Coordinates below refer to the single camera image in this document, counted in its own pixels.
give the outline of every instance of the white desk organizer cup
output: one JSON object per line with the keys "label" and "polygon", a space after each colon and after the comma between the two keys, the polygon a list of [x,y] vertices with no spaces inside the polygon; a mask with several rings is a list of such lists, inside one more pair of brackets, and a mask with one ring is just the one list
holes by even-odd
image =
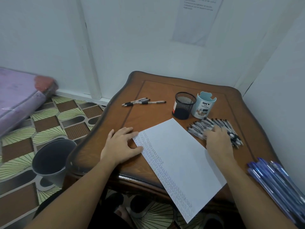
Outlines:
{"label": "white desk organizer cup", "polygon": [[198,119],[203,119],[207,117],[211,111],[214,103],[216,102],[216,97],[211,99],[212,93],[209,92],[200,92],[200,95],[197,94],[197,101],[192,108],[192,115]]}

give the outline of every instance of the hand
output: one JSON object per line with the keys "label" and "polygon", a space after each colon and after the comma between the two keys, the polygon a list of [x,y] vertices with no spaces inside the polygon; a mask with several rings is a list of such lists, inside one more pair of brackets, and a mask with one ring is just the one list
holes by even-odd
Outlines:
{"label": "hand", "polygon": [[107,159],[109,162],[112,162],[113,165],[117,166],[118,164],[127,161],[129,158],[140,154],[143,151],[142,146],[131,149],[127,145],[127,141],[134,138],[139,133],[129,133],[132,130],[132,127],[124,127],[116,133],[114,133],[114,130],[111,130],[108,134],[105,147],[101,152],[101,159]]}
{"label": "hand", "polygon": [[230,136],[225,128],[214,126],[213,131],[203,133],[207,137],[207,150],[219,169],[232,163],[236,163]]}

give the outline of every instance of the left hand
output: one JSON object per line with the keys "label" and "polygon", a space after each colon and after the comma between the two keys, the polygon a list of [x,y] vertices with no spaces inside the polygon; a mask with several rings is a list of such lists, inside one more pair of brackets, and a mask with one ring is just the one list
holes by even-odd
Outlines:
{"label": "left hand", "polygon": [[127,161],[129,158],[140,154],[143,151],[143,147],[139,146],[135,149],[129,148],[127,141],[138,135],[139,132],[132,132],[133,127],[122,128],[114,133],[111,130],[108,134],[105,147],[101,152],[101,159],[107,159],[109,162],[113,162],[115,166]]}

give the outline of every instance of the gray trash bin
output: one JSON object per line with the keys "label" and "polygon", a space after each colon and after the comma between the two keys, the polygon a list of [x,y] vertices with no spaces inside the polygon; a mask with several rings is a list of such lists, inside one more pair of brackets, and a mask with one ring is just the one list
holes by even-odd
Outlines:
{"label": "gray trash bin", "polygon": [[34,156],[34,173],[45,177],[58,187],[63,187],[66,160],[76,143],[68,139],[54,140],[43,146]]}

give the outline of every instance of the forearm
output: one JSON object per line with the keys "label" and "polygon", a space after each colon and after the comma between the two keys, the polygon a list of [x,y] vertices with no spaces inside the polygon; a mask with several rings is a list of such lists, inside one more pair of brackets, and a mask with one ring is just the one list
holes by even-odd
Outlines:
{"label": "forearm", "polygon": [[101,161],[46,207],[26,228],[87,228],[115,165]]}
{"label": "forearm", "polygon": [[296,228],[273,201],[263,193],[237,165],[222,167],[235,204],[248,229]]}

